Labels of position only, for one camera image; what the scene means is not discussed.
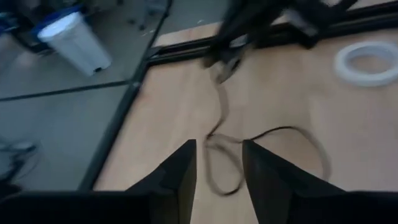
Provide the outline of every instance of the gray floor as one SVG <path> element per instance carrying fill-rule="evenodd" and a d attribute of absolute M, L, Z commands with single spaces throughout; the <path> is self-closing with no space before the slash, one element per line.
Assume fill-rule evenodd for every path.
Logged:
<path fill-rule="evenodd" d="M 81 182 L 125 86 L 0 103 L 0 136 L 33 141 L 38 154 L 17 181 L 30 190 L 73 190 Z"/>
<path fill-rule="evenodd" d="M 160 34 L 217 22 L 226 9 L 226 1 L 174 0 Z M 152 18 L 148 28 L 139 32 L 126 20 L 138 17 L 140 1 L 126 2 L 126 7 L 98 14 L 91 20 L 113 57 L 109 69 L 91 78 L 84 77 L 59 55 L 37 57 L 18 47 L 2 49 L 0 40 L 1 61 L 8 62 L 0 64 L 0 98 L 130 78 L 159 17 Z M 20 176 L 36 163 L 37 167 L 17 183 L 31 190 L 75 190 L 125 89 L 120 86 L 0 103 L 0 137 L 34 141 L 40 146 Z M 0 174 L 8 162 L 8 157 L 0 154 Z"/>
<path fill-rule="evenodd" d="M 219 22 L 230 0 L 173 0 L 161 34 Z"/>
<path fill-rule="evenodd" d="M 86 77 L 59 54 L 40 57 L 22 52 L 8 66 L 0 67 L 0 98 L 131 78 L 153 34 L 140 32 L 136 26 L 127 23 L 143 7 L 138 4 L 140 1 L 132 2 L 135 4 L 116 7 L 89 18 L 95 34 L 113 59 L 109 68 L 93 77 Z M 155 29 L 159 21 L 160 16 L 151 19 L 147 30 Z M 15 51 L 21 52 L 15 48 L 8 50 L 7 54 L 15 54 Z"/>

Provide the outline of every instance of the cable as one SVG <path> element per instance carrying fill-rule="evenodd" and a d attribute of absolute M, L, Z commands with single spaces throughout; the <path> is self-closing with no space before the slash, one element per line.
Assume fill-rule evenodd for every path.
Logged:
<path fill-rule="evenodd" d="M 13 147 L 13 144 L 8 144 L 5 147 L 5 149 L 0 150 L 0 152 L 13 153 L 14 154 L 13 157 L 15 157 L 15 159 L 17 159 L 17 160 L 22 160 L 24 163 L 23 167 L 25 167 L 27 161 L 29 161 L 30 158 L 34 157 L 35 155 L 38 155 L 39 147 L 38 147 L 38 145 L 35 144 L 35 145 L 32 145 L 30 149 L 16 149 Z M 37 165 L 39 164 L 39 161 L 40 161 L 40 156 L 37 156 L 35 164 L 28 171 L 26 171 L 22 175 L 16 174 L 12 179 L 19 180 L 19 179 L 27 176 L 37 167 Z M 1 174 L 0 176 L 3 177 L 8 174 L 9 174 L 9 172 L 6 172 L 4 174 Z"/>
<path fill-rule="evenodd" d="M 24 174 L 15 177 L 15 180 L 20 180 L 20 179 L 26 177 L 26 176 L 29 175 L 34 169 L 36 169 L 36 167 L 38 166 L 38 164 L 39 164 L 39 162 L 40 162 L 40 155 L 39 155 L 39 150 L 38 150 L 38 149 L 36 149 L 35 151 L 36 151 L 36 153 L 34 153 L 33 155 L 31 155 L 31 156 L 29 156 L 27 159 L 25 159 L 26 162 L 27 162 L 28 159 L 30 159 L 30 158 L 33 157 L 34 155 L 37 155 L 36 162 L 34 163 L 34 165 L 33 165 L 28 171 L 26 171 Z"/>
<path fill-rule="evenodd" d="M 241 165 L 241 161 L 238 156 L 236 156 L 233 152 L 227 149 L 224 145 L 219 140 L 223 140 L 232 144 L 242 144 L 243 139 L 238 139 L 234 138 L 231 136 L 227 136 L 225 134 L 220 134 L 220 133 L 215 133 L 218 128 L 226 121 L 228 115 L 229 115 L 229 102 L 228 102 L 228 96 L 226 93 L 225 88 L 222 86 L 222 82 L 224 82 L 224 79 L 220 79 L 220 77 L 225 77 L 225 74 L 217 75 L 214 77 L 211 77 L 211 81 L 213 82 L 217 95 L 218 95 L 218 100 L 220 103 L 220 118 L 215 124 L 215 126 L 210 130 L 210 132 L 205 136 L 205 140 L 203 141 L 203 159 L 205 161 L 205 174 L 206 174 L 206 181 L 210 187 L 210 189 L 217 195 L 222 196 L 222 197 L 227 197 L 230 195 L 233 195 L 237 193 L 243 186 L 244 183 L 244 172 L 243 172 L 243 167 Z M 252 138 L 249 138 L 248 140 L 257 140 L 263 137 L 266 137 L 268 134 L 273 133 L 274 131 L 278 130 L 283 130 L 283 129 L 292 129 L 295 131 L 298 131 L 305 139 L 307 139 L 316 149 L 318 149 L 318 153 L 320 155 L 323 166 L 323 177 L 322 179 L 327 180 L 328 175 L 329 175 L 329 168 L 326 166 L 326 159 L 324 159 L 324 154 L 322 153 L 322 150 L 320 150 L 320 147 L 318 147 L 318 144 L 316 140 L 308 133 L 306 130 L 301 129 L 296 126 L 279 126 L 276 128 L 269 129 L 267 131 L 264 131 L 261 134 L 258 134 L 257 136 L 254 136 Z M 224 154 L 232 163 L 232 165 L 236 168 L 236 170 L 239 173 L 239 182 L 235 186 L 233 190 L 230 191 L 225 191 L 222 190 L 214 180 L 213 174 L 212 174 L 212 168 L 211 168 L 211 161 L 210 161 L 210 151 L 215 150 L 219 151 L 220 153 Z"/>

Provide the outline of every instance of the white tape roll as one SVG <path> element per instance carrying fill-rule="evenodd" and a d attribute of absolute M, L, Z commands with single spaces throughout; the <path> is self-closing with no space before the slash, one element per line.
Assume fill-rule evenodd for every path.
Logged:
<path fill-rule="evenodd" d="M 371 55 L 391 63 L 391 69 L 377 74 L 359 71 L 350 65 L 350 60 Z M 340 50 L 335 57 L 337 75 L 348 83 L 359 86 L 387 85 L 398 78 L 398 47 L 387 42 L 360 42 Z"/>

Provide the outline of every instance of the wooden surface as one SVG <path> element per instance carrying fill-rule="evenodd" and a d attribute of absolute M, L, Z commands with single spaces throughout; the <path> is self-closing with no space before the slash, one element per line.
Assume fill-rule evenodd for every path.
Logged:
<path fill-rule="evenodd" d="M 158 44 L 206 37 L 216 27 L 167 34 Z M 297 125 L 322 144 L 330 170 L 323 170 L 318 151 L 293 131 L 257 143 L 317 176 L 330 171 L 329 181 L 345 190 L 398 190 L 398 83 L 360 88 L 344 83 L 333 70 L 340 49 L 364 40 L 398 44 L 398 30 L 325 40 L 312 50 L 288 45 L 254 51 L 224 84 L 231 114 L 220 132 L 248 138 L 276 126 Z M 216 91 L 199 60 L 151 68 L 96 190 L 127 189 L 187 139 L 197 139 L 191 223 L 257 223 L 246 186 L 220 198 L 205 182 L 201 141 L 219 115 Z M 240 146 L 231 148 L 240 156 Z M 222 188 L 236 183 L 237 173 L 224 157 L 214 153 L 213 167 Z"/>

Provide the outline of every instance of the white trash can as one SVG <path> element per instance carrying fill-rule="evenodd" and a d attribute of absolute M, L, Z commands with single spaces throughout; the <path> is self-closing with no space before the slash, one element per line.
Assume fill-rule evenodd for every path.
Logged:
<path fill-rule="evenodd" d="M 37 37 L 88 76 L 111 65 L 111 57 L 79 12 L 51 23 Z"/>

